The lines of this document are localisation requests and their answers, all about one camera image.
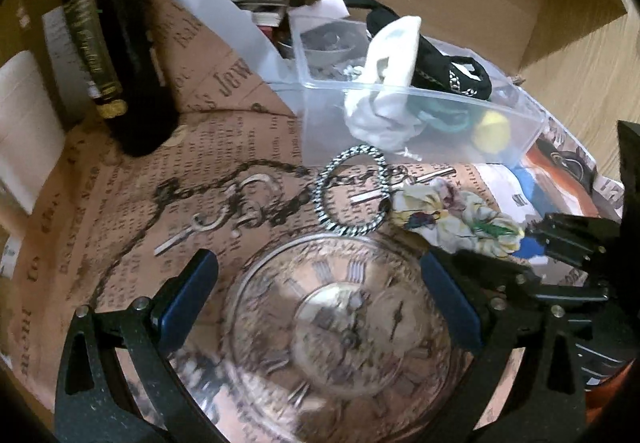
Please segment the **floral fabric scrunchie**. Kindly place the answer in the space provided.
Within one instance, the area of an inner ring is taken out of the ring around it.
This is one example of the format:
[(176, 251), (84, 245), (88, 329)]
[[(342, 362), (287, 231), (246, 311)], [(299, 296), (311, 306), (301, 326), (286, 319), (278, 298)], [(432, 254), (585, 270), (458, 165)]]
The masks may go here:
[(448, 253), (469, 250), (502, 259), (518, 251), (524, 238), (511, 216), (443, 178), (396, 191), (390, 222)]

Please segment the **green knitted cloth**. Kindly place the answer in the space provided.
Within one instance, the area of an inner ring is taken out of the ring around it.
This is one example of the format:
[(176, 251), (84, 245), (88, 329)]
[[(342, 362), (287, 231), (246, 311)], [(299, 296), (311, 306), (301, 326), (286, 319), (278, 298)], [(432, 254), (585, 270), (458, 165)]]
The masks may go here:
[(482, 109), (474, 104), (434, 96), (409, 96), (407, 107), (424, 125), (447, 134), (470, 130), (482, 114)]

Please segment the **black face mask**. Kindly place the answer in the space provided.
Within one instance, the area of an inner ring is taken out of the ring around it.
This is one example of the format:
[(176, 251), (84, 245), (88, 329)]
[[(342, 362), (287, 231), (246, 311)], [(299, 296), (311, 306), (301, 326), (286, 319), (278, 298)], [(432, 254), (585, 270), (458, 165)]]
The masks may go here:
[[(346, 7), (368, 10), (367, 30), (376, 36), (384, 26), (400, 16), (378, 0), (344, 0)], [(442, 91), (458, 96), (488, 101), (491, 81), (484, 66), (472, 56), (446, 55), (418, 34), (418, 53), (411, 83), (413, 87)]]

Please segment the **clear plastic storage bin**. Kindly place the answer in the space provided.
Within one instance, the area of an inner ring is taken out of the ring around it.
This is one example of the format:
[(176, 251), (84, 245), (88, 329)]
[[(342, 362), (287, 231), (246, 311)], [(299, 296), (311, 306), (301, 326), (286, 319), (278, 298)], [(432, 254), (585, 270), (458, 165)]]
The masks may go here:
[(300, 120), (300, 149), (308, 166), (368, 143), (392, 163), (503, 164), (513, 166), (535, 143), (544, 111), (497, 66), (474, 51), (440, 40), (436, 51), (454, 66), (454, 80), (487, 80), (481, 100), (414, 86), (394, 67), (410, 67), (412, 30), (373, 39), (363, 22), (348, 18), (290, 19), (296, 84), (278, 93)]

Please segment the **white folded card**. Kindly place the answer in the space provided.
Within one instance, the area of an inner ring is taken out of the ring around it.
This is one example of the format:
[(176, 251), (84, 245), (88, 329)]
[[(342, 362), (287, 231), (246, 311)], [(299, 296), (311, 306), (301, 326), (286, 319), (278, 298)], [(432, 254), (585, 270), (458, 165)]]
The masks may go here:
[(0, 113), (1, 181), (30, 214), (65, 143), (32, 52), (2, 65)]

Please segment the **white cloth pouch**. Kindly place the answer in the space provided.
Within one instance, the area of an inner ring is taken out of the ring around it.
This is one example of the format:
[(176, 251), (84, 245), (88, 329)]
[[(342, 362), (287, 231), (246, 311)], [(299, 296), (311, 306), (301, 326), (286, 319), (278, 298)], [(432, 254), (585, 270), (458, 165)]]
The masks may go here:
[(386, 152), (402, 151), (424, 129), (408, 111), (421, 19), (407, 15), (372, 38), (356, 79), (362, 89), (345, 92), (344, 116), (350, 134)]

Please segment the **white paper sheet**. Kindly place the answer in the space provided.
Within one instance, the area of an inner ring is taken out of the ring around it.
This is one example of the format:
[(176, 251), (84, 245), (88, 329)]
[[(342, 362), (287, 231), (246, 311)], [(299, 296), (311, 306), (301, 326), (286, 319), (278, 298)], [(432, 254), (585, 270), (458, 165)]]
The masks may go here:
[(293, 82), (291, 65), (231, 0), (174, 0), (202, 21), (268, 84)]

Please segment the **yellow soft ball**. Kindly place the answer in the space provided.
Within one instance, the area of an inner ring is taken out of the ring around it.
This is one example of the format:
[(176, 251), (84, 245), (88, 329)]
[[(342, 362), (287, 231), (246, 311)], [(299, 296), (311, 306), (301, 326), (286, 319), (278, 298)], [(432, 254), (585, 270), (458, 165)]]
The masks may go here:
[(510, 120), (496, 111), (487, 111), (474, 126), (473, 144), (482, 152), (498, 154), (511, 140)]

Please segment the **vintage newspaper print mat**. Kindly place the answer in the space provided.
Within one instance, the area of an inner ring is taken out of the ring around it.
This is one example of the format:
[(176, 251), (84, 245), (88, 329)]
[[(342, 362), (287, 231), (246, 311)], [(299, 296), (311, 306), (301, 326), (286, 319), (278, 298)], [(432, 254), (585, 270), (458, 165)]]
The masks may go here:
[[(421, 441), (473, 356), (422, 278), (421, 258), (440, 248), (390, 222), (393, 194), (443, 178), (523, 229), (518, 251), (484, 257), (548, 257), (527, 226), (602, 217), (544, 140), (546, 112), (537, 104), (544, 129), (513, 166), (392, 163), (368, 143), (308, 166), (299, 117), (278, 93), (292, 84), (267, 84), (174, 0), (145, 1), (178, 127), (141, 157), (98, 112), (67, 134), (14, 267), (14, 378), (54, 414), (76, 309), (152, 298), (207, 249), (216, 284), (168, 362), (217, 442)], [(605, 371), (586, 348), (592, 303), (547, 304), (566, 316), (585, 397), (635, 360)]]

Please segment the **dark wine bottle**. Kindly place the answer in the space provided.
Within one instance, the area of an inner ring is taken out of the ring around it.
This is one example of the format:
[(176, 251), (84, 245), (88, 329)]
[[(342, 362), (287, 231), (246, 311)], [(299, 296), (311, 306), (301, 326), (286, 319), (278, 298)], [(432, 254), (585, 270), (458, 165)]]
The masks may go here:
[(175, 99), (158, 64), (145, 0), (62, 0), (88, 94), (122, 151), (154, 152), (178, 127)]

